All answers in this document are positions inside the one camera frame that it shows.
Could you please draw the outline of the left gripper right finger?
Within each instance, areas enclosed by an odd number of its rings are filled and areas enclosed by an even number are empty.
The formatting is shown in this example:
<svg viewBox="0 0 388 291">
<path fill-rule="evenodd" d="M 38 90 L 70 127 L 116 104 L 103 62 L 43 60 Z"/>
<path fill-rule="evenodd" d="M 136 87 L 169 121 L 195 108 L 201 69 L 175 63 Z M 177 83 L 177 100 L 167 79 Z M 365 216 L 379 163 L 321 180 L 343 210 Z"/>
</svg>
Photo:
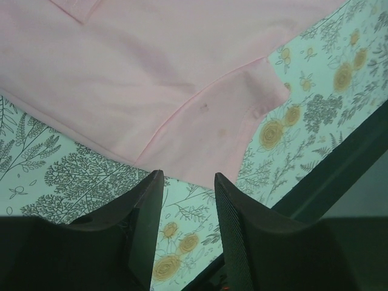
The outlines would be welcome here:
<svg viewBox="0 0 388 291">
<path fill-rule="evenodd" d="M 232 290 L 386 290 L 387 218 L 287 218 L 215 175 Z"/>
</svg>

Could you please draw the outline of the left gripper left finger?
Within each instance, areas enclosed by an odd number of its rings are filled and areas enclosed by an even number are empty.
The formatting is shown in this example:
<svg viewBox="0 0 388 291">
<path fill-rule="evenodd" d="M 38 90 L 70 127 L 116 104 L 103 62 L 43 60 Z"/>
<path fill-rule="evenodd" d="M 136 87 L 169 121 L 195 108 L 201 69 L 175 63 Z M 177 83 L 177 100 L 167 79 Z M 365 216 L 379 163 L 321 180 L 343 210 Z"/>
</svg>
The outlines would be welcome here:
<svg viewBox="0 0 388 291">
<path fill-rule="evenodd" d="M 1 218 L 2 290 L 149 290 L 164 174 L 70 224 Z"/>
</svg>

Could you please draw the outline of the pink t shirt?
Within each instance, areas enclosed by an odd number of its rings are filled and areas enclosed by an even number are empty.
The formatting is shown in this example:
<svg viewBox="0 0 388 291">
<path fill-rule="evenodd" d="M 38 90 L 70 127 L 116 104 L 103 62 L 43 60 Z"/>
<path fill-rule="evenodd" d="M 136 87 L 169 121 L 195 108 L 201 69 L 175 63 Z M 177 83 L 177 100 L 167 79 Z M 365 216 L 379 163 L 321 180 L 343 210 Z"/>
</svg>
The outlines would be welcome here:
<svg viewBox="0 0 388 291">
<path fill-rule="evenodd" d="M 269 55 L 341 1 L 2 1 L 1 92 L 116 161 L 237 179 L 289 91 Z"/>
</svg>

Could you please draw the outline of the floral table mat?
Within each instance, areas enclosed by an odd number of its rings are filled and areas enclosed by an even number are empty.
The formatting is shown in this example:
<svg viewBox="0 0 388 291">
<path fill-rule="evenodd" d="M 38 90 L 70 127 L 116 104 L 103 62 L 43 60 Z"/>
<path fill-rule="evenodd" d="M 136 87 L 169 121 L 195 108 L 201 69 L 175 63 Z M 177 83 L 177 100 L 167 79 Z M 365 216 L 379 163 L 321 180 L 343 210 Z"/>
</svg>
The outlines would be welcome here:
<svg viewBox="0 0 388 291">
<path fill-rule="evenodd" d="M 272 206 L 387 100 L 387 2 L 347 1 L 269 59 L 290 97 L 259 126 L 236 183 Z M 70 222 L 145 176 L 1 93 L 1 215 Z M 222 252 L 215 195 L 171 178 L 164 186 L 152 290 L 182 290 Z"/>
</svg>

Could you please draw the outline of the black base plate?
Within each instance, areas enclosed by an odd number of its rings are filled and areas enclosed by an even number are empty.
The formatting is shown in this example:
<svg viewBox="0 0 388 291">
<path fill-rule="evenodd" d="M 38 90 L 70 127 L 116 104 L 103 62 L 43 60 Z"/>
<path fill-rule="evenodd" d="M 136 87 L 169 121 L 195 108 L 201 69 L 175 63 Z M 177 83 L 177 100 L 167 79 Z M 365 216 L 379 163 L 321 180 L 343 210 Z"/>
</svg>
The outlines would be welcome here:
<svg viewBox="0 0 388 291">
<path fill-rule="evenodd" d="M 387 105 L 383 104 L 270 209 L 306 224 L 328 218 L 326 212 L 386 151 Z M 223 253 L 187 289 L 232 290 Z"/>
</svg>

